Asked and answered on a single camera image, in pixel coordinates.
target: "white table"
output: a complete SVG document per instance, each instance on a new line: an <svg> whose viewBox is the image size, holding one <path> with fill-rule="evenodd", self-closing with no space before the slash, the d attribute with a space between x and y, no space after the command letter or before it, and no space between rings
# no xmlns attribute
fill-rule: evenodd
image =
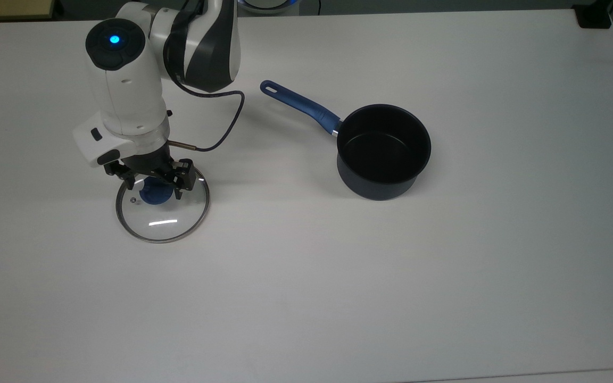
<svg viewBox="0 0 613 383"><path fill-rule="evenodd" d="M71 129L93 22L0 24L0 381L382 382L613 369L613 29L571 10L239 21L247 93L202 226L119 225ZM335 141L265 79L344 117L418 116L433 154L366 201ZM165 82L172 139L237 100ZM177 157L190 156L174 151Z"/></svg>

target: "pot handle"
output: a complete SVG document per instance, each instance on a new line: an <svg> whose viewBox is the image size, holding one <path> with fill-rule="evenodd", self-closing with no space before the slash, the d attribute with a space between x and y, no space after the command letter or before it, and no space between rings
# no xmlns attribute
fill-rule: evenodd
<svg viewBox="0 0 613 383"><path fill-rule="evenodd" d="M337 130L341 123L340 118L333 112L325 109L325 107L270 80L263 81L260 89L265 95L308 114L317 123L321 124L327 133L337 137Z"/></svg>

